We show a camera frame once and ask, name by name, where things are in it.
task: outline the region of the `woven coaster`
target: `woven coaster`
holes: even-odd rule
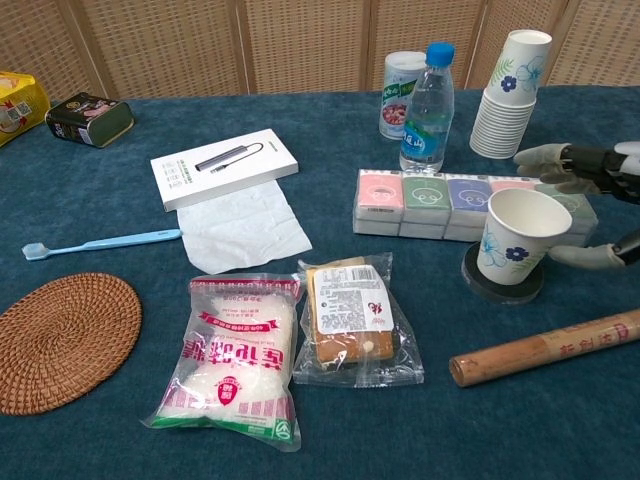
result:
[[[110,377],[142,321],[136,292],[104,273],[59,278],[0,317],[0,412],[53,410]]]

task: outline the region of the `robotic hand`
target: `robotic hand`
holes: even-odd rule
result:
[[[613,150],[547,144],[514,157],[518,175],[540,177],[561,193],[611,194],[640,205],[640,142],[618,143]],[[640,259],[640,230],[615,244],[579,248],[553,247],[549,256],[567,265],[600,270],[620,268]]]

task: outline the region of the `stack of paper cups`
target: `stack of paper cups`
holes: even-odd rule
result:
[[[537,30],[509,33],[482,93],[469,145],[488,158],[512,157],[536,105],[538,82],[551,47],[551,35]]]
[[[378,125],[380,133],[401,140],[413,86],[425,68],[424,52],[394,52],[384,60],[384,88]]]

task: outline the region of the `round black base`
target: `round black base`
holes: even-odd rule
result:
[[[537,265],[523,282],[517,285],[500,285],[489,280],[478,269],[476,261],[479,252],[478,242],[467,250],[462,261],[462,276],[471,290],[491,302],[502,305],[522,305],[536,298],[544,283],[544,273],[540,265]]]

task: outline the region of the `blue tablecloth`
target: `blue tablecloth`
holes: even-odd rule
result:
[[[445,172],[514,175],[510,160],[474,154],[480,91],[456,92]],[[460,274],[466,243],[361,236],[351,213],[360,168],[397,169],[397,142],[378,133],[378,93],[131,100],[137,125],[106,149],[54,138],[41,125],[0,149],[0,309],[56,278],[116,275],[137,291],[140,337],[115,374],[49,413],[0,416],[0,478],[640,478],[637,344],[461,389],[451,356],[640,306],[638,267],[584,272],[544,260],[532,303],[473,294]],[[182,348],[187,284],[202,274],[182,242],[52,257],[59,247],[177,227],[162,208],[149,160],[273,128],[300,164],[279,184],[314,248],[251,271],[391,251],[392,291],[412,324],[423,385],[347,390],[293,385],[302,449],[283,454],[217,429],[150,430]],[[551,142],[611,147],[640,138],[640,88],[541,89],[521,148]],[[640,226],[640,208],[591,203],[597,245]]]

